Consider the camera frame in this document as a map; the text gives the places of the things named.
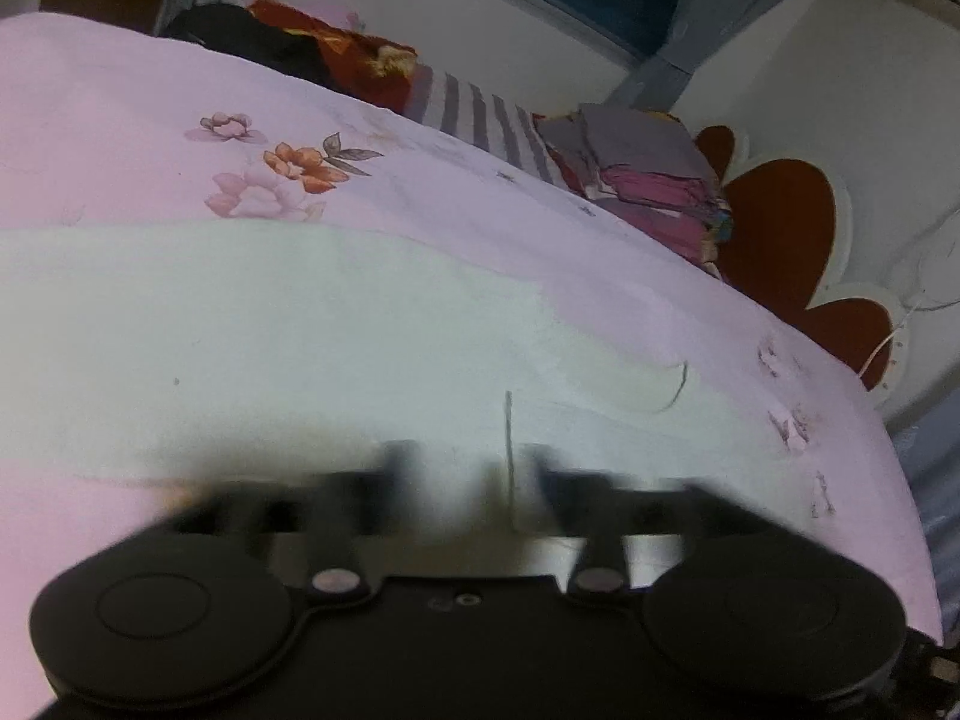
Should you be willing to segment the striped grey white pillow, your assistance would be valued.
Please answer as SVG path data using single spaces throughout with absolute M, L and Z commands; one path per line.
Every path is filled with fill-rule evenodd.
M 539 117 L 475 83 L 419 65 L 412 75 L 404 115 L 555 187 L 569 188 L 540 137 Z

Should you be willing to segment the right grey curtain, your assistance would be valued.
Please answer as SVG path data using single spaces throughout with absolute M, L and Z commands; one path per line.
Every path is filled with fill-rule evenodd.
M 608 104 L 669 110 L 706 60 L 782 0 L 679 0 L 667 37 L 640 60 Z

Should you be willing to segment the red white scalloped headboard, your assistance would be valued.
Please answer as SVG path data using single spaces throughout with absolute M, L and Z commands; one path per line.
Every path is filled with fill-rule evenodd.
M 800 156 L 750 156 L 727 125 L 695 143 L 732 211 L 722 279 L 844 362 L 874 403 L 887 401 L 907 367 L 908 310 L 890 289 L 846 278 L 853 204 L 841 179 Z

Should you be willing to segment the red floral blanket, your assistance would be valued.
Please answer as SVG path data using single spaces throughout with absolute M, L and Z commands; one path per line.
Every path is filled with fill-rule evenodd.
M 416 50 L 386 37 L 336 28 L 278 0 L 254 0 L 247 11 L 272 28 L 309 36 L 343 93 L 402 114 L 412 93 Z

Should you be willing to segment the black garment on bed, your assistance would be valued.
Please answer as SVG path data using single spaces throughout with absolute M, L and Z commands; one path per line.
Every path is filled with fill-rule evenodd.
M 311 36 L 268 26 L 239 5 L 197 5 L 181 11 L 160 36 L 249 60 L 342 93 Z

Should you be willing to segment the stack of folded clothes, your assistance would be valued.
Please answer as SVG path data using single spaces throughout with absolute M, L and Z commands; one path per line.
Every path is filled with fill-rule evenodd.
M 583 104 L 535 128 L 574 193 L 709 275 L 719 273 L 732 210 L 716 169 L 679 119 Z

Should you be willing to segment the pink floral bed sheet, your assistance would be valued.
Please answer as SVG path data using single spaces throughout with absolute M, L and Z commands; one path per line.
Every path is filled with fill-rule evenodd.
M 369 232 L 534 284 L 620 355 L 692 367 L 784 458 L 778 515 L 886 578 L 940 634 L 907 480 L 861 383 L 765 309 L 615 216 L 402 117 L 192 44 L 64 15 L 2 25 L 2 238 L 250 221 Z M 2 712 L 49 700 L 26 631 L 49 578 L 174 481 L 2 449 Z

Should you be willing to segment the pale green knit sweater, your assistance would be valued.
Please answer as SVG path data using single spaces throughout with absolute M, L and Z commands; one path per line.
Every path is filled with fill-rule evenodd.
M 369 232 L 250 221 L 2 238 L 2 449 L 93 478 L 298 481 L 412 452 L 384 569 L 565 572 L 532 456 L 788 509 L 784 458 L 692 367 L 534 284 Z

